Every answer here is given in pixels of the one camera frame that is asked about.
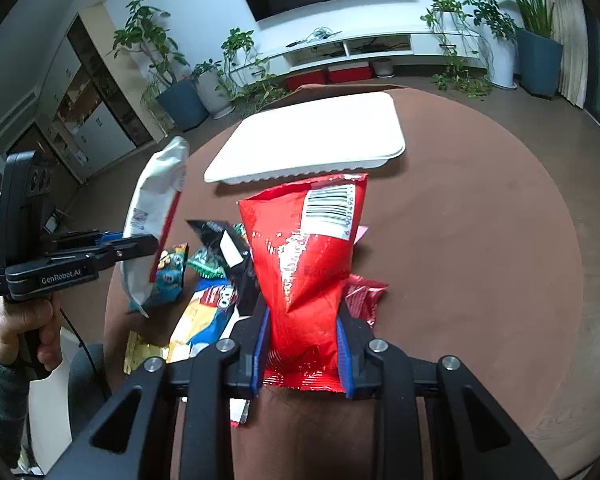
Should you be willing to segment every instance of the blue plant pot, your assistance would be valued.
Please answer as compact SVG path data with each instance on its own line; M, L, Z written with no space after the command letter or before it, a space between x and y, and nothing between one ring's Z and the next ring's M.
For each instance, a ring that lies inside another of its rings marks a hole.
M200 126L209 115L188 79L178 81L156 99L183 132Z
M522 28L517 38L522 87L532 95L553 97L560 80L562 45Z

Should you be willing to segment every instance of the red box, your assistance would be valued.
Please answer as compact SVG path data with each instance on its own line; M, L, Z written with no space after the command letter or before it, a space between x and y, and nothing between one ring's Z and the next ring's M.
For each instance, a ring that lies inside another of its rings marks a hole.
M286 87L293 92L301 85L318 84L326 85L327 78L324 75L324 70L312 70L311 72L302 72L299 74L290 75L285 79Z
M329 81L332 83L347 83L362 81L373 77L368 61L342 63L329 67Z

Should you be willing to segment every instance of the wooden floor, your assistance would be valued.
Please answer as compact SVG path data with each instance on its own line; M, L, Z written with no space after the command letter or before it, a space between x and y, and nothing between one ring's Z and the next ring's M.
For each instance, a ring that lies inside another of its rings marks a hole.
M569 208L582 252L582 325L570 371L530 434L558 475L567 478L600 454L600 128L564 99L533 98L523 89L496 89L480 101L437 92L426 77L395 77L388 82L440 93L500 123L540 160ZM188 132L192 149L237 118L232 114L221 121L208 120ZM71 227L122 228L126 205L149 156L143 152L121 162L81 190L70 210ZM67 291L64 299L65 310L87 340L102 337L108 274L103 277Z

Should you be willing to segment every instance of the finger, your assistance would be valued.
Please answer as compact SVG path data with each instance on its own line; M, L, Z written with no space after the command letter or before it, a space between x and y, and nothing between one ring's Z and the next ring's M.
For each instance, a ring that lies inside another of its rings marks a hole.
M54 310L49 300L38 299L21 303L4 302L5 324L9 332L23 334L51 321Z
M59 335L50 344L40 345L38 347L38 360L45 365L45 368L48 371L58 368L62 362Z
M50 344L60 333L60 318L54 315L45 326L40 328L40 342L43 345Z
M56 316L60 316L60 295L57 292L51 293L51 306L54 308Z

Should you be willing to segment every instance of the tv stand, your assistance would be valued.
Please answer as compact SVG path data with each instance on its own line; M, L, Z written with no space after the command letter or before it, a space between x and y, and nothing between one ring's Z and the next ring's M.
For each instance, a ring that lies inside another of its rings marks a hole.
M458 56L474 58L478 55L479 36L456 30L445 31L445 36L458 51ZM261 65L268 73L286 75L315 67L343 61L373 59L376 57L394 58L394 63L404 62L407 56L413 64L413 56L444 56L445 51L439 37L428 28L411 27L402 30L366 28L338 32L326 40L298 43L268 52L257 53L266 61ZM423 59L423 64L430 61ZM248 84L260 78L264 70L253 63L253 59L232 70L232 77L238 84Z

